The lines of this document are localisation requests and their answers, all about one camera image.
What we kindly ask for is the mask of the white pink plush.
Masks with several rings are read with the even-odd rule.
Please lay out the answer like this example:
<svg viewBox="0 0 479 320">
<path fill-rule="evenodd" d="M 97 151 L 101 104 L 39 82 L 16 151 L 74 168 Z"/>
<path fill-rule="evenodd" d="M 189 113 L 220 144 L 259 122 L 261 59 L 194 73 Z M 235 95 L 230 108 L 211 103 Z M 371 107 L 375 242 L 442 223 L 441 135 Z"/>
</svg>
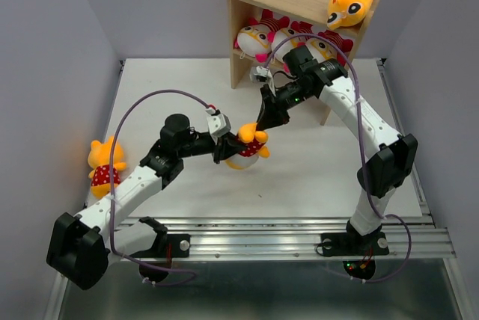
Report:
<svg viewBox="0 0 479 320">
<path fill-rule="evenodd" d="M 272 11 L 263 9 L 259 20 L 251 17 L 247 25 L 239 30 L 234 40 L 234 48 L 240 49 L 258 62 L 265 62 L 272 51 L 275 33 L 286 28 L 289 23 L 289 17 L 276 19 Z"/>
<path fill-rule="evenodd" d="M 286 28 L 281 28 L 275 33 L 272 37 L 271 49 L 274 50 L 282 41 L 286 40 L 288 37 L 292 37 L 296 34 L 311 34 L 312 33 L 312 24 L 303 22 L 303 21 L 293 21 L 290 26 Z M 297 46 L 303 46 L 306 44 L 308 37 L 295 37 L 291 38 L 285 42 L 278 51 L 275 52 L 274 58 L 279 62 L 283 62 L 283 57 L 291 50 Z"/>
<path fill-rule="evenodd" d="M 343 38 L 337 32 L 325 30 L 319 32 L 317 35 L 329 40 L 331 43 L 334 43 L 346 56 L 348 56 L 353 49 L 353 40 L 349 38 Z M 330 58 L 335 58 L 342 65 L 345 64 L 344 58 L 341 55 L 338 55 L 337 50 L 324 40 L 309 38 L 305 45 L 308 47 L 308 50 L 312 56 L 319 62 L 328 60 Z"/>
</svg>

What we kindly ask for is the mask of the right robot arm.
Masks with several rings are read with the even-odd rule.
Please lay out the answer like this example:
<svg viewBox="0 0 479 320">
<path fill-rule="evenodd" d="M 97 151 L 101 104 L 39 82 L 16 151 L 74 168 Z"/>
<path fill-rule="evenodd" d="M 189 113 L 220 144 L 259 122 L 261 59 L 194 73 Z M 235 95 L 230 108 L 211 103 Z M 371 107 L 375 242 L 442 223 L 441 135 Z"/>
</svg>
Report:
<svg viewBox="0 0 479 320">
<path fill-rule="evenodd" d="M 414 135 L 402 135 L 388 125 L 359 93 L 359 84 L 334 58 L 319 62 L 306 46 L 285 56 L 292 81 L 275 87 L 267 67 L 254 67 L 250 78 L 262 83 L 257 129 L 287 124 L 288 111 L 311 97 L 325 103 L 359 142 L 361 194 L 347 223 L 344 244 L 353 253 L 368 248 L 379 233 L 385 209 L 412 172 L 418 148 Z"/>
</svg>

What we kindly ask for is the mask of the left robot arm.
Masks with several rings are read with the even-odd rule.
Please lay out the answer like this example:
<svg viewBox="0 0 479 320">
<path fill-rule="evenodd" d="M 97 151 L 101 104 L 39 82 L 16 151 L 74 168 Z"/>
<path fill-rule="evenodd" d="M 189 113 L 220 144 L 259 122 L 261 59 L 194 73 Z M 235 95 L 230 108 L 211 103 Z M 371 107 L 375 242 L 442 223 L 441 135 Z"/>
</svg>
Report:
<svg viewBox="0 0 479 320">
<path fill-rule="evenodd" d="M 207 122 L 208 131 L 197 132 L 186 115 L 168 116 L 159 140 L 114 193 L 76 215 L 65 212 L 55 221 L 47 264 L 87 290 L 121 259 L 187 257 L 189 252 L 182 250 L 180 243 L 187 242 L 189 236 L 169 236 L 167 227 L 152 217 L 143 217 L 121 231 L 115 228 L 144 201 L 170 185 L 184 169 L 185 158 L 211 155 L 219 163 L 246 150 L 231 132 L 225 115 L 214 114 Z"/>
</svg>

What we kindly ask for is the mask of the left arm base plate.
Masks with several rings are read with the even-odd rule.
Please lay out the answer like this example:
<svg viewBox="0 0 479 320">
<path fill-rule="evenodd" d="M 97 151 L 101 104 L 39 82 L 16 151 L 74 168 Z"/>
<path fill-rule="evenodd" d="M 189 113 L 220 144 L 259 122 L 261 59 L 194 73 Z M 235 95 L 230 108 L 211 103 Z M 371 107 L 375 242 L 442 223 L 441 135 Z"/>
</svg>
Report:
<svg viewBox="0 0 479 320">
<path fill-rule="evenodd" d="M 188 258 L 191 236 L 187 233 L 157 236 L 149 249 L 141 249 L 132 254 L 137 259 Z"/>
</svg>

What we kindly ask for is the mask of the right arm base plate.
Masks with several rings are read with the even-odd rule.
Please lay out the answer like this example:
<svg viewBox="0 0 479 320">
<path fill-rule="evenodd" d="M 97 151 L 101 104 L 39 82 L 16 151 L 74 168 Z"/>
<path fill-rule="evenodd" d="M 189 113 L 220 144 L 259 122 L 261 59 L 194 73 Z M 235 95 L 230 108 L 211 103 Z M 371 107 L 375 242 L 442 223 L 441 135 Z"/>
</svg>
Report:
<svg viewBox="0 0 479 320">
<path fill-rule="evenodd" d="M 320 243 L 316 245 L 316 252 L 325 257 L 370 254 L 387 256 L 389 248 L 385 234 L 382 232 L 368 236 L 354 236 L 350 233 L 324 233 L 320 237 Z"/>
</svg>

